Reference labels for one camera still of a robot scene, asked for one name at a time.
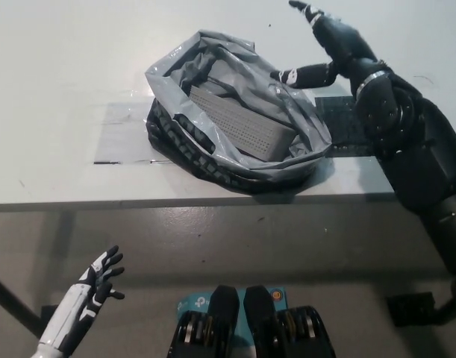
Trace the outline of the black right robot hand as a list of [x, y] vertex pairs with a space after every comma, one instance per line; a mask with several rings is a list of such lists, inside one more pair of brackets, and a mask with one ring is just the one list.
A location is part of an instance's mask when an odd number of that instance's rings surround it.
[[355, 92], [372, 73], [380, 70], [378, 58], [358, 30], [323, 10], [302, 1], [290, 1], [306, 18], [317, 42], [331, 58], [329, 63], [273, 71], [270, 77], [294, 89], [329, 87], [338, 75], [350, 81]]

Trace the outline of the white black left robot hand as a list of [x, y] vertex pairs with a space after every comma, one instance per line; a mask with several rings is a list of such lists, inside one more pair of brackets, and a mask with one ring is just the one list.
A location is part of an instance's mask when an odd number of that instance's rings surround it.
[[121, 275], [116, 267], [123, 258], [117, 245], [96, 258], [72, 284], [50, 318], [35, 357], [71, 357], [86, 336], [108, 298], [125, 295], [113, 288], [112, 277]]

